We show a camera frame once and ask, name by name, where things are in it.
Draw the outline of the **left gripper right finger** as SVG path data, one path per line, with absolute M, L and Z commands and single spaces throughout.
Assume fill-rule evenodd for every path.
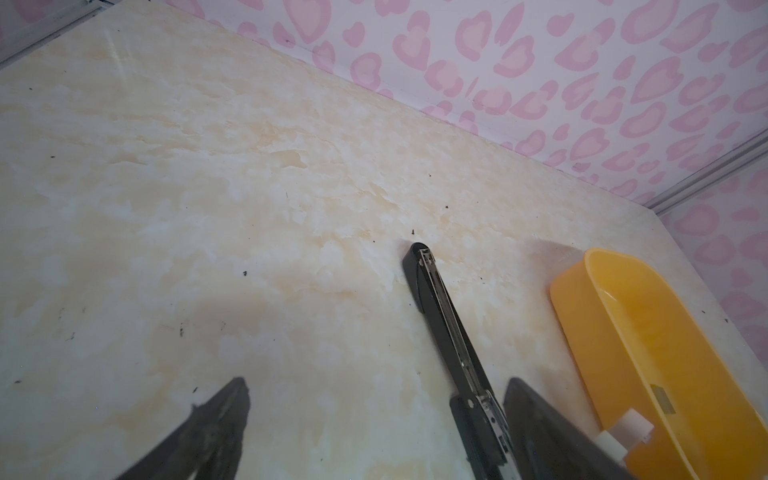
M 633 477 L 523 379 L 509 381 L 504 410 L 513 457 L 523 479 Z

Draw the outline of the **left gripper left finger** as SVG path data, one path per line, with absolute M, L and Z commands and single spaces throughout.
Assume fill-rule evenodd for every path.
M 233 479 L 243 450 L 250 411 L 246 381 L 235 377 L 121 479 Z

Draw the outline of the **yellow plastic tray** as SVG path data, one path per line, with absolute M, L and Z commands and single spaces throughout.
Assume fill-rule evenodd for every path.
M 549 293 L 601 426 L 630 408 L 654 425 L 626 457 L 636 478 L 766 478 L 764 420 L 656 270 L 593 248 Z M 666 390 L 674 415 L 651 384 Z

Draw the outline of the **black stapler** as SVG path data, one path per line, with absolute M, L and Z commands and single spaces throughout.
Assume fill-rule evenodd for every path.
M 460 321 L 430 248 L 413 243 L 402 266 L 456 387 L 449 405 L 477 479 L 519 479 L 505 414 Z

